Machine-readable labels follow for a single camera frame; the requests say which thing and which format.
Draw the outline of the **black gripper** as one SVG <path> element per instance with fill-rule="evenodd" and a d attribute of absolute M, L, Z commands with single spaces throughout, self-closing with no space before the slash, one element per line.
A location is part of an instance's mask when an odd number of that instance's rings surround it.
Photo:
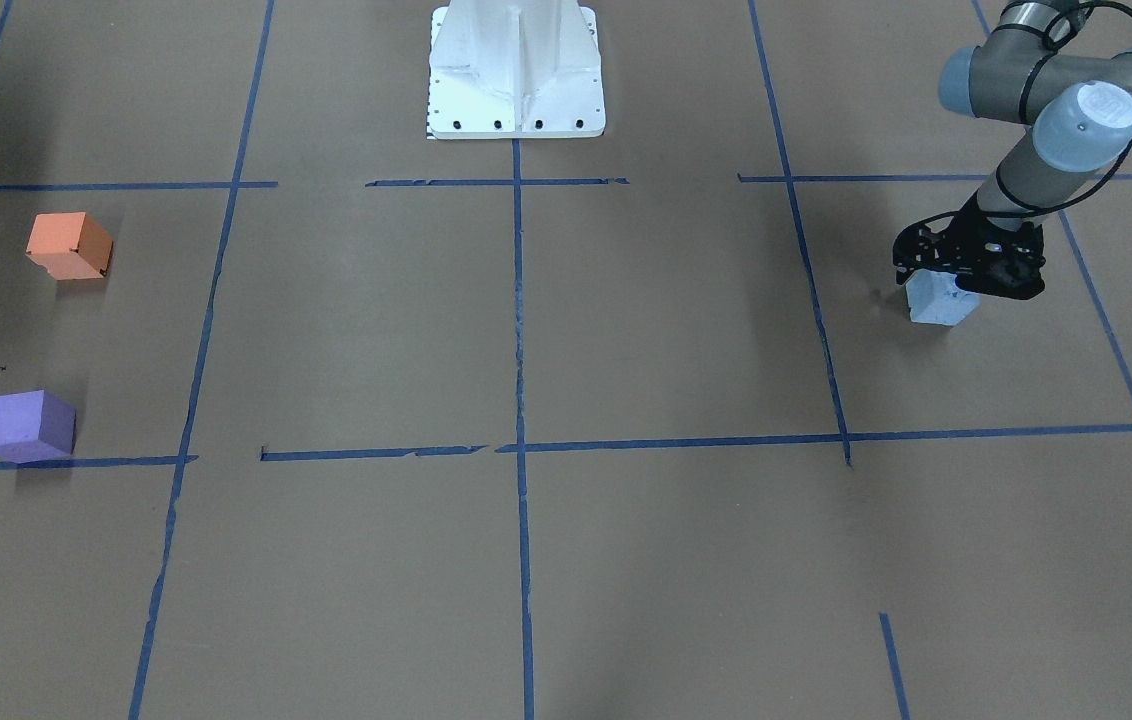
<path fill-rule="evenodd" d="M 892 242 L 892 264 L 898 284 L 927 271 L 954 274 L 959 290 L 1002 299 L 1031 300 L 1045 290 L 1040 225 L 1019 222 L 1007 231 L 974 199 L 904 228 Z"/>

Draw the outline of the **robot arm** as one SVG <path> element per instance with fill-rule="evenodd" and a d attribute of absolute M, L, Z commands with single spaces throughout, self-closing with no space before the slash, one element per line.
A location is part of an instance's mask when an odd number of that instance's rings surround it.
<path fill-rule="evenodd" d="M 1132 19 L 1132 9 L 1107 8 Z M 1013 123 L 1024 136 L 933 231 L 931 218 L 892 243 L 897 282 L 919 272 L 951 275 L 979 295 L 1028 300 L 1043 291 L 1041 218 L 1110 181 L 1132 151 L 1132 49 L 1110 58 L 1070 55 L 1097 1 L 1011 1 L 985 44 L 946 60 L 942 106 Z"/>

